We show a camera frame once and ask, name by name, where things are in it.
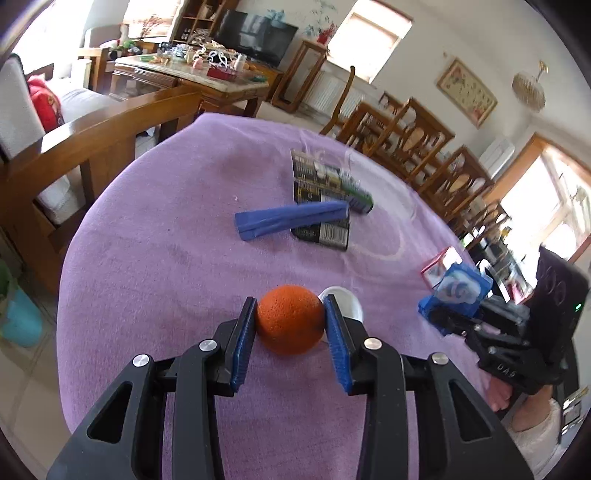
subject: snack package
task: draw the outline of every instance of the snack package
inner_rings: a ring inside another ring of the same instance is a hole
[[[371,194],[346,171],[318,162],[312,156],[291,151],[294,178],[300,183],[316,187],[320,193],[334,200],[346,200],[358,213],[368,213],[374,207]]]
[[[339,199],[322,194],[318,187],[296,180],[294,182],[294,200],[300,204]],[[345,251],[349,246],[349,218],[292,228],[291,233],[300,240]]]

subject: metal screw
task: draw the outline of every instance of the metal screw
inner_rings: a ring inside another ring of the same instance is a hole
[[[366,338],[363,344],[367,350],[379,350],[382,348],[382,342],[377,338]]]
[[[436,365],[447,365],[449,362],[449,357],[445,353],[437,352],[432,354],[431,360]]]
[[[199,344],[199,348],[203,352],[211,352],[215,347],[217,347],[217,342],[215,340],[204,340]]]
[[[149,361],[150,361],[149,356],[146,355],[145,353],[141,353],[141,354],[136,355],[134,357],[134,366],[135,367],[143,367],[144,365],[147,365]]]

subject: radiator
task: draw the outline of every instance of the radiator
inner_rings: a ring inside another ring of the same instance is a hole
[[[319,113],[332,116],[336,102],[339,101],[345,85],[345,80],[321,70],[314,79],[314,83],[312,83],[312,87],[308,90],[303,102]],[[351,115],[364,97],[365,94],[361,90],[357,90],[352,86],[340,109],[340,118],[345,119]]]

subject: framed picture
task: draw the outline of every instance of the framed picture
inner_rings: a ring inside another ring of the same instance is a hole
[[[439,78],[437,87],[477,128],[480,128],[498,103],[496,97],[480,78],[474,75],[460,59],[452,62]]]

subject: blue gripper pad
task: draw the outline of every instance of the blue gripper pad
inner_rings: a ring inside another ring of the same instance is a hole
[[[345,320],[332,295],[328,295],[323,303],[326,315],[326,336],[329,340],[335,373],[345,392],[351,394],[353,377],[351,376],[350,355],[352,352],[348,348],[343,334],[343,331],[346,331]]]
[[[234,355],[232,357],[232,378],[230,379],[230,385],[232,386],[234,393],[238,392],[240,385],[244,383],[246,378],[252,344],[255,341],[255,312],[256,302],[254,301],[246,314],[246,319],[242,325],[242,330],[238,337],[236,349],[234,350]]]

